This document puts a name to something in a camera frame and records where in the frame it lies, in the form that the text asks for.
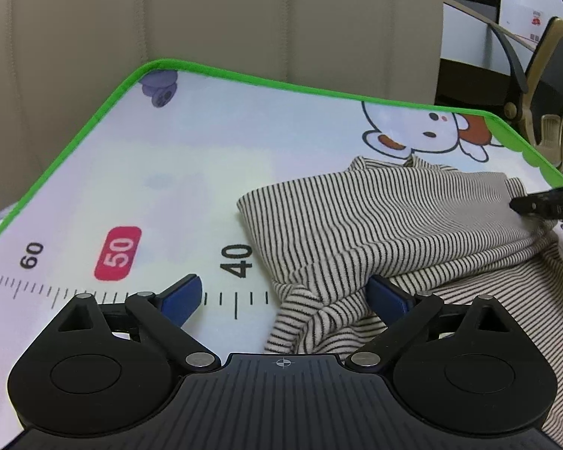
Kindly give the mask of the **black and tan office chair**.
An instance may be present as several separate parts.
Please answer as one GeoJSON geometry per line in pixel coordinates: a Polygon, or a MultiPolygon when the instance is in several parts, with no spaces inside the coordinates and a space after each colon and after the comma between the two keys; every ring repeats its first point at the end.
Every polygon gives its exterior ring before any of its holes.
{"type": "Polygon", "coordinates": [[[491,27],[507,63],[509,85],[492,112],[506,120],[545,159],[563,171],[563,19],[552,17],[524,67],[506,33],[491,27]]]}

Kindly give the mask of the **white desk with black legs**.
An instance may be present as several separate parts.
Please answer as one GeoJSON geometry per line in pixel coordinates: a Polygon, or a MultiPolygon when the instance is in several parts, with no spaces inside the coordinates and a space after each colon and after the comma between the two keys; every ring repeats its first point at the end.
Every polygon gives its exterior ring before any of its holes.
{"type": "Polygon", "coordinates": [[[527,90],[534,48],[483,14],[443,0],[443,30],[435,102],[504,116],[527,90]]]}

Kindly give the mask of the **beige striped knit sweater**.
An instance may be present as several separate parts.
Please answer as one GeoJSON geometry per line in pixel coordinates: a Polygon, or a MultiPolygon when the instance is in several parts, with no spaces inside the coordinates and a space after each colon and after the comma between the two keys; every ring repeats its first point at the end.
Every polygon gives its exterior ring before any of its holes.
{"type": "Polygon", "coordinates": [[[280,300],[269,354],[347,357],[381,334],[365,300],[381,275],[412,295],[497,298],[557,378],[544,430],[563,446],[563,258],[552,222],[509,201],[523,183],[411,157],[253,190],[238,208],[280,300]]]}

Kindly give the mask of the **beige padded headboard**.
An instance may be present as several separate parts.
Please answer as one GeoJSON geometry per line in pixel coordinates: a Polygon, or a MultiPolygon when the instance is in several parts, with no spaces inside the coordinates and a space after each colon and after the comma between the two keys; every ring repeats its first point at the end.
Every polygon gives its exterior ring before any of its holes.
{"type": "Polygon", "coordinates": [[[146,63],[430,104],[442,21],[443,0],[0,0],[0,210],[146,63]]]}

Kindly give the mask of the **cartoon play mat green border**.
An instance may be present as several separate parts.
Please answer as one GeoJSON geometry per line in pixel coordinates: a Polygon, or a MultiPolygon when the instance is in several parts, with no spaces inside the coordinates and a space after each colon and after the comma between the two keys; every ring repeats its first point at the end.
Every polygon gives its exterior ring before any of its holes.
{"type": "Polygon", "coordinates": [[[7,394],[18,356],[79,293],[122,302],[188,273],[187,330],[216,354],[263,350],[276,293],[237,208],[257,188],[314,178],[339,198],[354,159],[417,156],[517,178],[560,173],[484,112],[344,96],[160,62],[124,83],[0,229],[0,448],[21,430],[7,394]]]}

